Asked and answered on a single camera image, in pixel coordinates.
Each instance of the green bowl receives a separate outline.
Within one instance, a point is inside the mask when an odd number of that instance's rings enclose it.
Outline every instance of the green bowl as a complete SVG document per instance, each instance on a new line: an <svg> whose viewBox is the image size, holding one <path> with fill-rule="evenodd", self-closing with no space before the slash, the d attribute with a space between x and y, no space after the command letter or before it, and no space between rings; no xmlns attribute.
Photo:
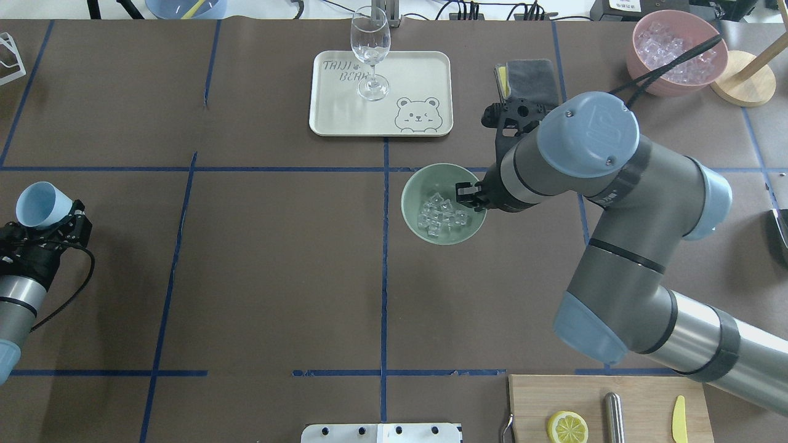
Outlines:
<svg viewBox="0 0 788 443"><path fill-rule="evenodd" d="M462 181L469 181L471 184L474 184L478 180L468 169L452 165L451 163L436 163L419 169L407 181L405 189L402 191L400 205L405 224L419 238L432 244L457 244L468 240L481 228L481 224L485 221L487 210L474 212L474 210L457 203L455 201L454 185ZM442 229L439 236L429 236L426 228L418 227L418 216L422 212L424 202L435 195L436 192L443 198L450 199L455 210L462 208L468 213L467 225L452 228L451 232Z"/></svg>

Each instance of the wooden disc base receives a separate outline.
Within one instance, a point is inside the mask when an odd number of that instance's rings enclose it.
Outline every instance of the wooden disc base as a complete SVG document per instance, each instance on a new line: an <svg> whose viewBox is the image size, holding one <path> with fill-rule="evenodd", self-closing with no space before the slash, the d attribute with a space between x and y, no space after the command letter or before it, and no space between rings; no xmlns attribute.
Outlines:
<svg viewBox="0 0 788 443"><path fill-rule="evenodd" d="M768 65L759 69L749 79L739 80L741 72L755 56L740 50L728 51L728 65L723 75L712 83L712 89L720 97L738 106L760 106L775 94L777 80Z"/></svg>

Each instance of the bear drawing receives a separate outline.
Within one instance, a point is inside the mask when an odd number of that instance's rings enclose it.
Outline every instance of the bear drawing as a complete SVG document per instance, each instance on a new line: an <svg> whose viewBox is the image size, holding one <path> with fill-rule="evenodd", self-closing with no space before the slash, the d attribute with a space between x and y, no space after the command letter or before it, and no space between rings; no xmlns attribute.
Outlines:
<svg viewBox="0 0 788 443"><path fill-rule="evenodd" d="M408 97L396 101L400 108L394 123L402 132L437 132L443 124L438 113L438 99L429 97L423 102L412 102Z"/></svg>

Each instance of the brown table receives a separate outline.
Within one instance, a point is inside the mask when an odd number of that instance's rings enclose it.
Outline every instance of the brown table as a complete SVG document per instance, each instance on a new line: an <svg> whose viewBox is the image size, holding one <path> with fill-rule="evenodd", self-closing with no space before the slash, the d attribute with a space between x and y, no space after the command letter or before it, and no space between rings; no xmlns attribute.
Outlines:
<svg viewBox="0 0 788 443"><path fill-rule="evenodd" d="M606 91L628 80L632 27L405 20L393 49L452 61L455 126L384 140L307 124L312 61L348 47L347 20L0 20L29 72L0 87L0 220L27 185L52 181L87 205L98 257L0 387L0 440L285 442L308 423L384 420L495 441L506 374L667 374L635 355L603 367L552 333L593 205L567 193L493 212L446 248L399 210L414 168L481 175L493 162L478 118L497 100L496 63L548 58L566 96ZM783 32L722 27L751 52ZM644 134L734 190L728 219L679 248L665 285L785 338L788 271L768 254L764 214L788 204L788 58L771 66L779 88L761 108L706 88L634 110ZM44 312L86 265L65 255ZM720 443L788 435L784 417L706 396Z"/></svg>

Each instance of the pink bowl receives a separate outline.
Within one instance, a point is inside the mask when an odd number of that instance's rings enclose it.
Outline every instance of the pink bowl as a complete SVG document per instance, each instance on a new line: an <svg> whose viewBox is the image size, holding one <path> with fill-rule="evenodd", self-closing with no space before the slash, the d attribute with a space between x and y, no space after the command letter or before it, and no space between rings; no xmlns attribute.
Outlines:
<svg viewBox="0 0 788 443"><path fill-rule="evenodd" d="M649 29L649 26L651 26L651 23L654 21L659 21L662 24L670 26L677 37L692 39L695 45L703 43L714 35L719 34L713 26L702 18L694 16L691 13L685 13L684 11L665 9L646 15L641 18L635 26L632 32L630 47L626 53L626 69L630 72L632 78L638 78L651 70L637 55L635 40L643 31ZM679 84L661 77L652 83L646 91L660 97L676 97L691 91L697 91L714 80L717 80L717 77L723 73L725 66L728 64L728 46L725 44L725 40L717 43L716 46L714 46L714 50L717 51L717 55L712 62L714 71L703 84Z"/></svg>

